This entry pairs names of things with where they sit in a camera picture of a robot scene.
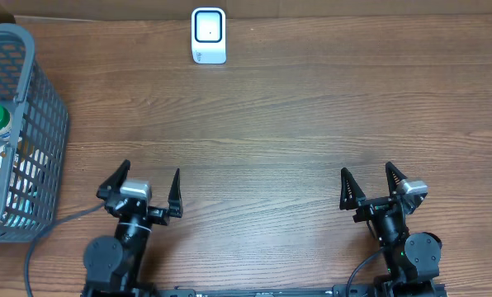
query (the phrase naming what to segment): trash in basket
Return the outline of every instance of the trash in basket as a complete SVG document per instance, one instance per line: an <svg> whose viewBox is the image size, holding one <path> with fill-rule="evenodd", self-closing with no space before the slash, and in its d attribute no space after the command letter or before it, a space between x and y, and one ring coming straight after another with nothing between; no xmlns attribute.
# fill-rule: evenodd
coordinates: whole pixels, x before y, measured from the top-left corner
<svg viewBox="0 0 492 297"><path fill-rule="evenodd" d="M12 24L0 25L0 105L12 121L0 140L0 243L30 242L55 220L69 114L33 38Z"/></svg>

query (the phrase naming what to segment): white plastic device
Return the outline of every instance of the white plastic device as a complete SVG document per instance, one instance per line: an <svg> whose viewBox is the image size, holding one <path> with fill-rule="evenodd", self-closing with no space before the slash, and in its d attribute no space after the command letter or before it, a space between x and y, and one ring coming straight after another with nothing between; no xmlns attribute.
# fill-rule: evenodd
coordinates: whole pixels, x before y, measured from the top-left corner
<svg viewBox="0 0 492 297"><path fill-rule="evenodd" d="M226 62L226 15L218 7L199 7L191 14L191 49L199 64Z"/></svg>

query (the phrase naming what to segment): wood grain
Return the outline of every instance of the wood grain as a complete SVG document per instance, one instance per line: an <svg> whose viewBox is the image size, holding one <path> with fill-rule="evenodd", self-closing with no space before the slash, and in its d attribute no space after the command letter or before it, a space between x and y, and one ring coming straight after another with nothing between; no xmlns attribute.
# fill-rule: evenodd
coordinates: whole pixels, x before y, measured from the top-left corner
<svg viewBox="0 0 492 297"><path fill-rule="evenodd" d="M444 243L450 296L492 296L492 16L229 21L228 63L192 62L189 21L28 25L69 107L59 217L95 205L124 158L162 205L181 168L185 214L150 239L160 288L325 287L377 249L338 210L339 170L386 193L392 160L422 177L412 232ZM37 296L75 296L99 211L36 250ZM23 295L26 245L0 245L0 296ZM384 272L367 267L357 282Z"/></svg>

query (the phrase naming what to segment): black cable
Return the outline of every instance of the black cable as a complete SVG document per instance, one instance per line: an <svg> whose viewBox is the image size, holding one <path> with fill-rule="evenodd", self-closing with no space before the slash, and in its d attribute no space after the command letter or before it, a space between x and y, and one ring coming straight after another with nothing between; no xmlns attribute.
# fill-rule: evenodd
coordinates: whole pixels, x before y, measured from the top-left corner
<svg viewBox="0 0 492 297"><path fill-rule="evenodd" d="M375 235L374 231L372 231L371 224L369 224L369 220L367 220L367 227L369 228L369 232L371 233L371 236L374 239L378 239L378 238L376 238L376 235Z"/></svg>
<svg viewBox="0 0 492 297"><path fill-rule="evenodd" d="M345 296L346 297L350 297L349 294L351 293L352 280L354 280L354 277L360 271L360 269L362 269L365 265L367 265L368 262L371 262L374 258L380 256L380 254L382 254L382 252L384 252L385 249L386 249L386 247L380 247L380 249L377 252L370 255L369 258L363 260L363 262L360 263L360 265L358 265L358 267L356 267L356 269L354 269L354 271L351 274L351 277L348 278L347 287L345 288Z"/></svg>
<svg viewBox="0 0 492 297"><path fill-rule="evenodd" d="M92 212L99 210L105 205L105 203L101 203L100 205L96 205L88 210L79 211L77 214L71 214L64 219L56 220L52 225L42 229L31 241L30 248L28 249L28 253L26 254L26 260L24 260L24 284L26 285L26 293L28 297L33 297L33 293L31 292L30 287L30 259L31 255L33 255L33 251L35 250L36 244L43 238L46 234L48 234L55 227L64 224L72 219L76 219L82 217L84 215L91 214Z"/></svg>
<svg viewBox="0 0 492 297"><path fill-rule="evenodd" d="M398 207L400 207L400 212L402 213L402 229L401 229L401 232L398 233L398 236L396 237L395 241L392 244L390 244L388 246L380 247L380 249L377 252L370 255L369 258L363 260L363 262L360 263L360 265L358 265L356 267L356 269L354 269L351 276L348 278L347 286L345 287L345 297L350 297L349 295L351 293L350 291L351 291L352 280L354 280L354 277L356 276L356 274L365 265L367 265L367 263L372 261L374 258L380 256L380 254L382 254L387 248L393 248L395 245L397 245L400 242L400 240L402 240L402 237L404 236L404 232L405 232L405 212L404 212L404 207L402 206L402 198L400 198L400 203L398 204ZM369 225L369 221L367 221L367 227L371 230L371 225Z"/></svg>

